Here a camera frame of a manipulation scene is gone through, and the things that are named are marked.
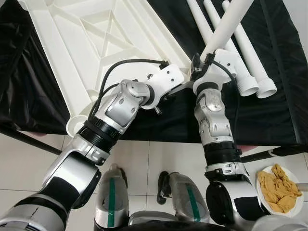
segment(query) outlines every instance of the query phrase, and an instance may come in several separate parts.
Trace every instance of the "black cloth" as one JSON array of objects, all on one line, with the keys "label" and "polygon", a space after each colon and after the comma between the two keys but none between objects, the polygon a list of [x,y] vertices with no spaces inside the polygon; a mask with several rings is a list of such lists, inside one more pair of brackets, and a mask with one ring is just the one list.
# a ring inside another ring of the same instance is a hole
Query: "black cloth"
[{"label": "black cloth", "polygon": [[[212,0],[220,16],[222,0]],[[187,55],[205,47],[186,0],[148,0]],[[198,0],[208,22],[209,19]],[[282,0],[255,0],[242,21],[277,93],[266,99],[241,97],[237,143],[307,144],[308,67],[297,30]],[[65,133],[69,113],[30,17],[16,0],[0,9],[0,122],[14,129]],[[233,122],[235,91],[222,91]],[[154,111],[140,110],[122,136],[127,140],[200,142],[193,115],[195,95],[182,90]]]}]

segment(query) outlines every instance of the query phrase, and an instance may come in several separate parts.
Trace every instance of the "white plastic panel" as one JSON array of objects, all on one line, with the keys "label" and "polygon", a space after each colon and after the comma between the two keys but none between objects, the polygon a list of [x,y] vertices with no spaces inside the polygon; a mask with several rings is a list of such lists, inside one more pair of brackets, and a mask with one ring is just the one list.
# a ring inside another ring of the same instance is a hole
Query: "white plastic panel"
[{"label": "white plastic panel", "polygon": [[[71,114],[82,124],[104,74],[116,62],[169,60],[184,76],[190,59],[146,0],[19,0],[26,6]],[[125,64],[112,71],[106,87],[123,79],[146,80],[156,64]]]}]

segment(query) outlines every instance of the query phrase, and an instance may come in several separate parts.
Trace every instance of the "black cable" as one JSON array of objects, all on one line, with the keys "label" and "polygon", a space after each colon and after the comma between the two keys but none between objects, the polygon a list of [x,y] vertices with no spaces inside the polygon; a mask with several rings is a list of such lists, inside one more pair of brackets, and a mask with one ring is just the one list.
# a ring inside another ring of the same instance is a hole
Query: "black cable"
[{"label": "black cable", "polygon": [[[116,83],[116,84],[113,84],[113,85],[107,87],[107,89],[103,91],[102,96],[104,96],[110,89],[115,88],[117,85],[119,85],[119,84]],[[98,103],[98,101],[96,101],[95,104],[93,105],[93,107],[91,108],[91,111],[90,111],[90,114],[89,114],[89,117],[88,117],[89,119],[92,117],[93,110],[94,110],[97,103]]]},{"label": "black cable", "polygon": [[152,59],[126,59],[126,60],[122,60],[120,62],[117,62],[115,64],[113,64],[106,72],[103,80],[102,80],[102,85],[101,85],[101,89],[100,92],[98,94],[98,98],[97,101],[95,103],[95,105],[91,108],[90,114],[89,114],[89,118],[92,117],[99,109],[99,106],[101,104],[101,100],[104,96],[104,88],[107,82],[107,79],[110,75],[110,73],[112,72],[113,69],[115,69],[117,66],[121,65],[121,64],[128,64],[128,63],[153,63],[153,64],[166,64],[166,61],[158,61],[158,60],[152,60]]},{"label": "black cable", "polygon": [[237,128],[237,119],[238,119],[238,115],[239,115],[239,107],[240,107],[240,93],[239,93],[239,90],[237,88],[237,85],[236,85],[236,81],[235,81],[235,78],[233,77],[233,75],[231,74],[231,72],[226,68],[224,67],[222,64],[214,61],[214,60],[209,60],[210,63],[218,66],[219,68],[221,68],[224,72],[227,73],[227,75],[230,77],[231,79],[231,82],[234,86],[234,89],[236,91],[236,94],[237,94],[237,97],[236,97],[236,107],[235,107],[235,113],[234,113],[234,121],[233,121],[233,128],[232,128],[232,135],[233,135],[233,140],[234,140],[234,145],[236,147],[236,128]]}]

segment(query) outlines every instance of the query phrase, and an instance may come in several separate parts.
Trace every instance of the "white pvc pipe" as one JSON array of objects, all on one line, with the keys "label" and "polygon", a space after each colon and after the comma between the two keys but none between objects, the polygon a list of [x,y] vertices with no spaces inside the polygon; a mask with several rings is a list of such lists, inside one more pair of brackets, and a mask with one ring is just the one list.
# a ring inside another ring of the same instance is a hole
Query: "white pvc pipe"
[{"label": "white pvc pipe", "polygon": [[[225,10],[225,15],[229,12],[229,9],[232,7],[232,3],[234,1],[235,0],[233,0],[231,3],[229,3],[229,1],[227,0],[223,1],[222,8]],[[234,35],[237,40],[237,43],[239,44],[239,47],[241,49],[241,52],[243,54],[243,57],[246,61],[250,73],[256,78],[258,82],[259,90],[257,91],[257,97],[266,98],[275,94],[277,91],[275,83],[273,82],[272,79],[268,77],[254,47],[252,46],[241,24],[238,24],[237,28],[234,31]]]},{"label": "white pvc pipe", "polygon": [[210,41],[210,38],[213,35],[213,31],[210,27],[210,25],[207,23],[207,20],[205,19],[198,3],[196,0],[186,0],[188,3],[189,8],[191,9],[193,18],[198,26],[198,29],[200,31],[200,34],[203,38],[203,41],[205,44],[207,44]]},{"label": "white pvc pipe", "polygon": [[[204,0],[203,4],[205,6],[208,16],[210,17],[212,21],[214,28],[217,28],[220,22],[220,16],[218,15],[212,1]],[[256,93],[259,89],[257,81],[254,77],[252,77],[249,74],[239,52],[237,51],[231,39],[229,39],[228,42],[226,43],[225,49],[233,53],[236,53],[238,55],[238,61],[235,65],[235,70],[237,74],[236,76],[237,87],[239,89],[240,95],[248,96],[248,95],[252,95]]]},{"label": "white pvc pipe", "polygon": [[210,41],[206,44],[201,54],[201,60],[205,60],[208,53],[213,53],[216,49],[226,45],[236,27],[246,14],[254,0],[233,0],[230,7],[223,15],[219,25],[214,31]]}]

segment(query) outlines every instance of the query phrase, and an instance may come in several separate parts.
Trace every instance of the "white plate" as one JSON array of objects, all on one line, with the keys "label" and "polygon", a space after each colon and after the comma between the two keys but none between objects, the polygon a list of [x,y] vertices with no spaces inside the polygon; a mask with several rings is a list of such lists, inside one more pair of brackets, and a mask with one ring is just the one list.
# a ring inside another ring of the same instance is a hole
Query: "white plate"
[{"label": "white plate", "polygon": [[[263,169],[262,171],[265,171],[265,172],[268,172],[268,173],[272,173],[272,168],[273,166],[268,166],[266,167],[265,169]],[[283,171],[286,173],[286,175],[288,176],[288,178],[293,181],[294,183],[300,183],[298,181],[298,179],[296,178],[296,176],[290,172],[289,170],[287,170],[286,168],[284,167],[281,167],[283,169]],[[271,209],[270,205],[266,202],[266,200],[264,199],[264,196],[262,194],[262,191],[261,191],[261,187],[260,187],[260,183],[258,181],[258,178],[256,179],[256,189],[257,189],[257,193],[259,195],[259,198],[261,200],[261,203],[264,205],[264,207],[271,213],[271,214],[275,214],[275,215],[283,215],[283,216],[286,216],[286,217],[289,217],[289,218],[292,218],[294,216],[296,216],[300,210],[302,209],[303,207],[303,204],[304,204],[304,196],[300,196],[296,199],[296,204],[294,206],[294,208],[292,208],[289,212],[287,213],[280,213],[280,212],[275,212],[274,210]]]}]

